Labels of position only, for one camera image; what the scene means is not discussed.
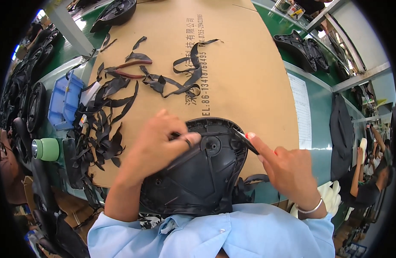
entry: printed form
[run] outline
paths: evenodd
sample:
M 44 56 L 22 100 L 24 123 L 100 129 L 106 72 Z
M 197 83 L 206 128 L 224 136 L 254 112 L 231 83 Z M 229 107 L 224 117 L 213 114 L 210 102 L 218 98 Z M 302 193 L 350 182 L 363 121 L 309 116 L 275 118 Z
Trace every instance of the printed form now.
M 299 148 L 311 150 L 311 113 L 307 85 L 305 81 L 292 74 L 287 74 L 294 96 L 295 111 L 297 112 Z

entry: workbench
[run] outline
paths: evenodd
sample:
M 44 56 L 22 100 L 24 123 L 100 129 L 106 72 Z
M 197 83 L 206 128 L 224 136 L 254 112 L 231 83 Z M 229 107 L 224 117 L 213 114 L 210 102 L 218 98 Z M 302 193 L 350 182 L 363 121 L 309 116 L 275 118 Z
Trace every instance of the workbench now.
M 296 22 L 291 22 L 288 19 L 283 18 L 282 15 L 278 15 L 261 6 L 255 5 L 255 7 L 271 35 L 290 34 L 292 30 L 295 29 L 301 33 L 302 36 L 310 36 L 304 31 L 303 28 L 299 27 Z M 77 23 L 80 23 L 80 26 L 82 26 L 82 32 L 88 37 L 89 41 L 97 49 L 101 47 L 101 44 L 108 33 L 108 28 L 95 34 L 90 34 L 89 30 L 103 8 L 104 6 L 100 6 L 92 12 L 82 15 L 82 18 L 76 21 Z M 67 70 L 83 61 L 82 57 L 76 57 L 78 56 L 78 52 L 72 49 L 72 46 L 67 41 L 59 42 L 55 50 L 56 54 L 51 63 L 47 66 L 46 70 L 44 70 L 43 73 L 45 76 L 43 76 L 40 80 L 46 87 L 47 100 L 50 99 L 52 89 L 51 87 L 53 87 L 54 82 L 58 78 L 64 76 Z M 330 180 L 332 152 L 332 142 L 329 132 L 329 117 L 331 114 L 332 105 L 331 86 L 339 83 L 340 79 L 337 77 L 334 67 L 330 68 L 329 74 L 326 74 L 322 71 L 318 71 L 314 74 L 306 73 L 295 65 L 295 60 L 287 52 L 281 49 L 279 49 L 279 51 L 287 72 L 306 82 L 311 111 L 312 146 L 310 152 L 312 158 L 313 175 L 317 179 L 318 184 L 322 185 Z M 334 62 L 337 61 L 337 58 L 330 50 L 326 48 L 323 48 L 323 52 L 328 60 L 329 65 L 332 66 Z M 86 84 L 88 84 L 93 65 L 94 59 L 75 69 L 74 74 L 80 77 Z M 346 100 L 346 104 L 350 115 L 354 118 L 353 124 L 355 128 L 356 139 L 360 139 L 361 137 L 364 137 L 364 116 L 353 104 L 350 103 L 350 101 Z M 67 131 L 55 131 L 49 122 L 45 121 L 43 126 L 38 131 L 38 136 L 63 139 L 66 138 L 66 133 Z M 51 171 L 51 179 L 53 180 L 52 183 L 54 185 L 62 186 L 63 190 L 79 198 L 85 199 L 83 190 L 72 189 L 66 182 L 64 182 L 65 176 L 64 170 L 62 170 L 64 161 L 62 154 L 59 157 L 57 164 L 57 166 L 53 166 L 53 169 L 48 170 Z M 270 183 L 259 183 L 255 192 L 255 202 L 272 204 L 278 201 L 277 191 L 271 186 Z

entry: bracelet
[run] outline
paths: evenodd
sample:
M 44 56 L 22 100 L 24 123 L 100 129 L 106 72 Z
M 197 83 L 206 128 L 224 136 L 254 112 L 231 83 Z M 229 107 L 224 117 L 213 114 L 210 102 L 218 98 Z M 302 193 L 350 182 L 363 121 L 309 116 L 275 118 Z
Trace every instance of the bracelet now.
M 316 211 L 319 208 L 319 206 L 321 205 L 322 202 L 323 202 L 323 198 L 321 197 L 320 198 L 320 202 L 318 203 L 318 205 L 314 209 L 309 210 L 309 211 L 300 210 L 297 204 L 294 204 L 294 205 L 295 205 L 295 208 L 298 209 L 299 212 L 301 212 L 303 214 L 308 214 L 308 213 L 312 213 L 312 212 Z

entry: black saddle cover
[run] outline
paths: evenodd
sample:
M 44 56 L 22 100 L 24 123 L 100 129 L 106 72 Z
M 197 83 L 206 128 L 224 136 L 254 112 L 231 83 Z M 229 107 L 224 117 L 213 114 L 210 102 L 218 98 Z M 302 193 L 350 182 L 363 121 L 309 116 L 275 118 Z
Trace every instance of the black saddle cover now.
M 232 132 L 234 122 L 198 118 L 186 122 L 201 142 L 167 168 L 145 178 L 140 202 L 163 217 L 232 212 L 232 191 L 247 158 L 247 147 Z
M 273 39 L 277 47 L 288 51 L 307 73 L 317 70 L 329 73 L 328 62 L 314 39 L 304 40 L 295 30 L 291 34 L 274 35 Z

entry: red-handled pliers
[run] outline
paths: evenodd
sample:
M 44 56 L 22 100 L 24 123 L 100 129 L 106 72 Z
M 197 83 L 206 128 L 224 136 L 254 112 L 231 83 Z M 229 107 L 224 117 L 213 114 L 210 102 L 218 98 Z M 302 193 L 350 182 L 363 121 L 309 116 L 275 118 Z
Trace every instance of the red-handled pliers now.
M 149 60 L 136 60 L 133 62 L 129 62 L 129 63 L 125 63 L 119 66 L 115 66 L 115 67 L 108 67 L 106 69 L 104 69 L 104 71 L 106 73 L 116 73 L 121 75 L 122 77 L 125 78 L 129 78 L 129 79 L 142 79 L 145 78 L 146 75 L 137 75 L 137 74 L 128 74 L 122 71 L 119 71 L 118 69 L 124 68 L 124 67 L 128 67 L 128 66 L 132 66 L 132 65 L 138 65 L 138 64 L 145 64 L 145 65 L 150 65 L 152 64 L 152 61 Z

